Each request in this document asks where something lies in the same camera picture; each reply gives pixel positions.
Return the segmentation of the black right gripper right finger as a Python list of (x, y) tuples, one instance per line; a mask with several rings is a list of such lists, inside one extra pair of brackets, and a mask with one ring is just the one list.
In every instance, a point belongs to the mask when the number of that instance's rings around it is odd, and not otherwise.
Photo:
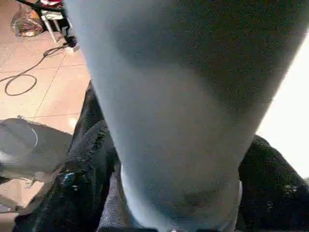
[(237, 231), (309, 230), (309, 185), (267, 140), (254, 137), (239, 177)]

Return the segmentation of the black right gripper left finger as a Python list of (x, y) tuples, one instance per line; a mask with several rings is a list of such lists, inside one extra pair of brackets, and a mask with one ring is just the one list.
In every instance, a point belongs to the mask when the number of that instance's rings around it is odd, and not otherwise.
[(94, 232), (117, 154), (105, 121), (93, 125), (52, 173), (40, 201), (15, 218), (15, 232)]

